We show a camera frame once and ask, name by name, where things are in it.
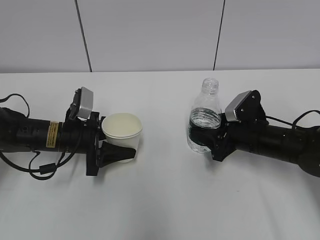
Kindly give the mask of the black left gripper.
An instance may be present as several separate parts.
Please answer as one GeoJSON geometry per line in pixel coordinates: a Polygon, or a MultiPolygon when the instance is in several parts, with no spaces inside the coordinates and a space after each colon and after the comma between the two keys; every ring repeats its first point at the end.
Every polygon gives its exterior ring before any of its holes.
{"type": "Polygon", "coordinates": [[[85,154],[87,176],[97,176],[99,168],[136,156],[137,151],[134,148],[103,142],[99,148],[97,164],[98,141],[102,134],[101,122],[100,113],[93,111],[87,120],[66,119],[62,125],[59,149],[85,154]]]}

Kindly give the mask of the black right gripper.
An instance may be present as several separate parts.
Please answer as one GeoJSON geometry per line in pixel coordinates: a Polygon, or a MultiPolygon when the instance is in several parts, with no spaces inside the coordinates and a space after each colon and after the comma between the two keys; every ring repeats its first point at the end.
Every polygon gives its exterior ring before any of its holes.
{"type": "Polygon", "coordinates": [[[222,119],[218,128],[190,125],[188,137],[193,143],[209,148],[214,161],[222,162],[236,150],[232,135],[240,123],[240,121],[222,119]]]}

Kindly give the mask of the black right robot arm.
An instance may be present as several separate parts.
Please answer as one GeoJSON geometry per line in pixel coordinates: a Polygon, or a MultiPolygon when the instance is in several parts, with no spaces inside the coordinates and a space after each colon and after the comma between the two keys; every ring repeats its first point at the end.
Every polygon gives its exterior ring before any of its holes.
{"type": "Polygon", "coordinates": [[[223,123],[216,129],[189,123],[190,139],[209,148],[212,159],[222,162],[236,150],[298,165],[306,173],[320,175],[320,128],[285,128],[256,123],[223,123]]]}

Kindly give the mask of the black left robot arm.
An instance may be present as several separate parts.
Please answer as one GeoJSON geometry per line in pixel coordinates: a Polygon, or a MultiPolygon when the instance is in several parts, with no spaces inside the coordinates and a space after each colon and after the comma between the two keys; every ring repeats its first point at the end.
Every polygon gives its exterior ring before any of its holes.
{"type": "Polygon", "coordinates": [[[31,119],[6,107],[0,109],[0,158],[12,168],[29,173],[37,180],[48,180],[58,168],[68,163],[75,154],[86,155],[86,175],[97,176],[99,169],[122,160],[132,159],[136,149],[105,141],[98,112],[89,119],[66,119],[55,122],[31,119]],[[58,152],[57,162],[36,169],[22,167],[9,160],[6,153],[58,152]]]}

